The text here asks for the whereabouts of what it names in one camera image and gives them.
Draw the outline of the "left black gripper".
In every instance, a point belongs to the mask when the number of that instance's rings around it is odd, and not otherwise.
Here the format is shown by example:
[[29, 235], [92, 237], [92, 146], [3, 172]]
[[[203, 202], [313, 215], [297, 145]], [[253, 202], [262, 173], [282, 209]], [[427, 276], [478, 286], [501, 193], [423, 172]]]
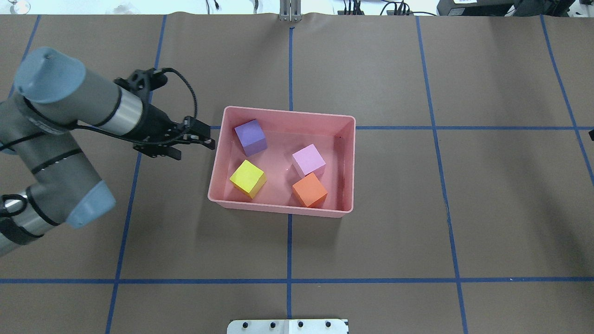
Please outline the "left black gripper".
[[141, 101], [140, 119], [121, 137], [134, 143], [133, 148], [140, 153], [157, 158], [167, 156], [181, 160], [181, 151], [173, 146], [178, 144], [184, 130], [182, 144], [199, 144], [210, 150], [216, 150], [216, 141], [211, 137], [210, 125], [185, 117], [184, 125], [171, 121], [169, 116], [149, 102], [152, 91], [163, 87], [168, 82], [166, 73], [180, 73], [173, 68], [135, 70], [128, 78], [115, 78], [113, 82], [138, 97]]

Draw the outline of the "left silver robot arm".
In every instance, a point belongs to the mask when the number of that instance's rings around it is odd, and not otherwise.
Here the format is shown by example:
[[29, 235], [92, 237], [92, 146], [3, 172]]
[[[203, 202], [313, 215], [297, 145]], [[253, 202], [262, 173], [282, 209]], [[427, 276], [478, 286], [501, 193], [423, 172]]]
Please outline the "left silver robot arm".
[[29, 245], [61, 224], [81, 228], [116, 205], [110, 188], [72, 136], [88, 130], [131, 142], [151, 158], [181, 160], [177, 145], [215, 150], [210, 126], [193, 114], [180, 122], [150, 102], [173, 68], [135, 70], [108, 80], [80, 60], [39, 47], [22, 61], [13, 94], [1, 102], [1, 151], [17, 155], [35, 179], [23, 191], [1, 196], [1, 255]]

